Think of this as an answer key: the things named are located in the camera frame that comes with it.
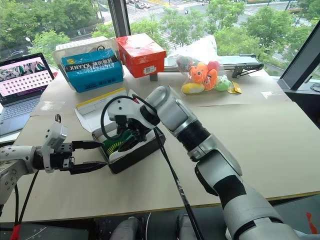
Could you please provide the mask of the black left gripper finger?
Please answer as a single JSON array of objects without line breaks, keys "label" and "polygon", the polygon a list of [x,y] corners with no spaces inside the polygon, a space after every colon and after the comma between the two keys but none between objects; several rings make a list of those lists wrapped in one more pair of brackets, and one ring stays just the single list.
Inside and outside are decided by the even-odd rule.
[{"label": "black left gripper finger", "polygon": [[107,165],[108,165],[107,162],[102,162],[102,161],[88,161],[81,164],[73,164],[70,167],[70,174],[77,175],[77,174],[89,173],[89,172],[93,172],[98,169],[101,169]]},{"label": "black left gripper finger", "polygon": [[72,144],[73,151],[77,149],[83,149],[83,150],[95,149],[95,148],[100,148],[104,146],[104,143],[96,140],[77,140],[77,141],[72,141],[71,144]]}]

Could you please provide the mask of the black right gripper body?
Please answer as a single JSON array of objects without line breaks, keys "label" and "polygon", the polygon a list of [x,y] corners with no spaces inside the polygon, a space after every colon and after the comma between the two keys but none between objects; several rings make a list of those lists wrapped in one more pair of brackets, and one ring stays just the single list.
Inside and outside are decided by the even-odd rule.
[{"label": "black right gripper body", "polygon": [[115,123],[116,123],[116,127],[117,126],[126,126],[127,130],[130,130],[131,134],[133,136],[136,136],[139,140],[145,140],[146,139],[145,136],[146,136],[146,132],[148,132],[148,128],[145,127],[138,120],[136,120],[134,118],[130,118],[130,117],[128,118],[125,115],[116,115],[115,116]]}]

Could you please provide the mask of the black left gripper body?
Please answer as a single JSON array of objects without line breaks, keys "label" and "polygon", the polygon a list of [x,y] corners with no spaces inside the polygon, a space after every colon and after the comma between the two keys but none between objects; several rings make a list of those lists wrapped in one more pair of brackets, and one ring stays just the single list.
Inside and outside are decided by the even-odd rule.
[{"label": "black left gripper body", "polygon": [[50,154],[50,166],[54,170],[69,171],[73,163],[73,144],[63,143],[58,150]]}]

